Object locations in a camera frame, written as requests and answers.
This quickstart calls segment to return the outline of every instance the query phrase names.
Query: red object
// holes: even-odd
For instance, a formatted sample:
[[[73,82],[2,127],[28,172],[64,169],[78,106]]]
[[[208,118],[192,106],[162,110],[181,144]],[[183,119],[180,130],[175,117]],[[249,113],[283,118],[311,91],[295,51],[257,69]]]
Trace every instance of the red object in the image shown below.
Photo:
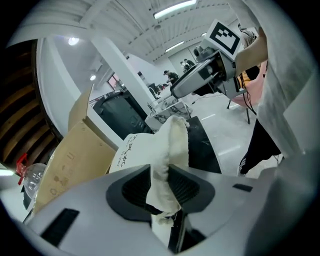
[[[18,185],[21,185],[21,182],[25,176],[26,169],[28,167],[27,153],[24,153],[20,158],[16,161],[16,169],[15,171],[20,175],[20,179],[18,181]]]

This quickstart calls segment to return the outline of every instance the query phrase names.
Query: white sleeve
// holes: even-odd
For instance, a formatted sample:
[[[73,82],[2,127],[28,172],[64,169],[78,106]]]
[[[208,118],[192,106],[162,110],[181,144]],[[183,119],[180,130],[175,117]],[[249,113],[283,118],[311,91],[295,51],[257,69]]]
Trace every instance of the white sleeve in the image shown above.
[[[230,8],[235,12],[242,28],[259,28],[261,27],[256,16],[243,0],[226,0]]]

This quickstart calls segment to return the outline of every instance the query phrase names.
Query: white cloth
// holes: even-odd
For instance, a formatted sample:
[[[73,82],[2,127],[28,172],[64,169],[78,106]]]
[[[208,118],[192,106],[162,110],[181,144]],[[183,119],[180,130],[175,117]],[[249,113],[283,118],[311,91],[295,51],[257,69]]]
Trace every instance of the white cloth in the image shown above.
[[[300,153],[297,139],[283,114],[317,66],[309,47],[294,23],[273,1],[226,1],[241,27],[262,27],[267,38],[268,70],[257,119],[285,158]]]
[[[146,203],[163,212],[157,218],[159,224],[166,222],[164,217],[172,216],[181,209],[167,180],[169,164],[189,166],[188,125],[184,118],[173,115],[156,134],[128,135],[110,167],[109,172],[113,173],[150,165],[151,187]]]

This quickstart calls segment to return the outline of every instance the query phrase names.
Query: white floor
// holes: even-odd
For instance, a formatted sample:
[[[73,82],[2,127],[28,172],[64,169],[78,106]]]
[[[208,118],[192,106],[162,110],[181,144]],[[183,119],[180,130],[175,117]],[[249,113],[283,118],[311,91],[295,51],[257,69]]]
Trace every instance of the white floor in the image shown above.
[[[217,155],[221,172],[224,175],[235,176],[237,168],[247,152],[256,116],[249,110],[248,124],[246,109],[231,102],[223,94],[207,94],[204,97],[189,96],[187,103],[193,109],[192,116],[198,116]],[[258,178],[263,169],[277,166],[277,160],[271,157],[260,162],[249,171],[247,177]]]

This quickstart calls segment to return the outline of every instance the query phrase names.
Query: white pillar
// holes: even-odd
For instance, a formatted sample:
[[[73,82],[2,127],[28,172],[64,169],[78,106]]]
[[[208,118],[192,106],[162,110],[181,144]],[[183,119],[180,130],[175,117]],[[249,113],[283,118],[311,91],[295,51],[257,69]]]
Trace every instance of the white pillar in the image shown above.
[[[148,115],[151,110],[147,104],[153,102],[155,98],[130,63],[126,60],[122,52],[109,38],[101,36],[98,33],[92,37],[91,41],[144,112]]]

